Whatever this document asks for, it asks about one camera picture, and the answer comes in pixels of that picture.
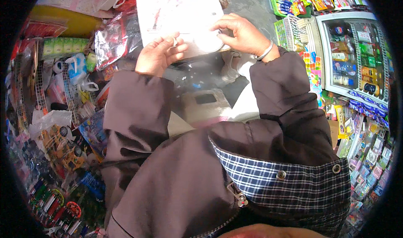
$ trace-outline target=metal snap button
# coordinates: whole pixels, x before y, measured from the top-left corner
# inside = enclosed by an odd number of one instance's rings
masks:
[[[278,178],[279,180],[284,180],[284,179],[285,179],[285,175],[286,175],[285,171],[279,170],[279,171],[277,172],[276,178]]]
[[[332,170],[334,174],[338,174],[341,171],[341,166],[339,164],[335,164],[333,165]]]

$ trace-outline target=left hand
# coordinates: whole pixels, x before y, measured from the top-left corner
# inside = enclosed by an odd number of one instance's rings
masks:
[[[177,37],[179,32],[156,38],[144,47],[137,59],[135,71],[139,74],[162,77],[170,64],[184,58],[183,52],[189,47],[183,43],[183,39],[176,39]],[[177,41],[175,47],[173,47],[174,38]]]

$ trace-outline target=zipper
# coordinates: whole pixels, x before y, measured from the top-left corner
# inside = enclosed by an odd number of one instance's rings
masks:
[[[234,195],[235,199],[238,202],[237,205],[239,206],[239,208],[242,208],[242,207],[248,205],[248,200],[246,199],[246,196],[236,187],[234,182],[231,182],[229,185],[227,185],[226,188],[231,192],[232,195]],[[191,238],[203,238],[203,237],[213,234],[214,232],[219,231],[221,228],[228,225],[231,221],[233,221],[238,216],[239,208],[237,209],[237,212],[229,220],[225,221],[223,224],[219,225],[218,227],[214,228],[211,231],[192,236]]]
[[[236,212],[229,220],[225,221],[223,224],[219,225],[218,227],[214,228],[213,230],[211,230],[211,231],[209,231],[209,232],[205,232],[205,233],[202,233],[202,234],[198,234],[198,235],[192,236],[191,238],[203,238],[203,237],[206,237],[206,236],[208,236],[208,235],[213,234],[214,232],[219,231],[221,228],[225,227],[225,226],[228,225],[231,221],[233,221],[233,220],[235,219],[235,217],[238,216],[238,214],[239,214],[239,210],[237,210],[237,212]]]

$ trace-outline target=green package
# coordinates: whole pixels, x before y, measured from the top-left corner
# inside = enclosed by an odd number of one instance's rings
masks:
[[[81,53],[81,39],[80,38],[73,38],[73,52]]]
[[[54,54],[54,38],[45,39],[43,42],[43,55]]]
[[[89,53],[85,58],[85,64],[87,65],[87,72],[89,73],[93,72],[96,63],[97,63],[96,55],[93,53]]]
[[[361,62],[366,67],[376,67],[375,57],[373,56],[361,56]]]
[[[73,52],[73,38],[64,38],[63,52],[64,53]]]
[[[63,38],[56,38],[54,40],[54,53],[60,54],[63,53]]]
[[[84,51],[85,47],[87,46],[88,41],[89,41],[89,39],[87,39],[87,38],[82,38],[81,39],[81,51],[82,52]]]
[[[358,43],[358,46],[360,47],[360,51],[362,54],[374,55],[374,51],[372,50],[372,45],[368,43]]]

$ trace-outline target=brown jacket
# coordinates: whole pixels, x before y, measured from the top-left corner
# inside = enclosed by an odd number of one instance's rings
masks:
[[[279,50],[280,58],[250,68],[261,119],[175,138],[167,131],[173,83],[115,74],[103,124],[109,237],[217,237],[255,222],[340,231],[349,207],[347,160],[332,150],[304,62]],[[243,208],[234,196],[240,192]]]

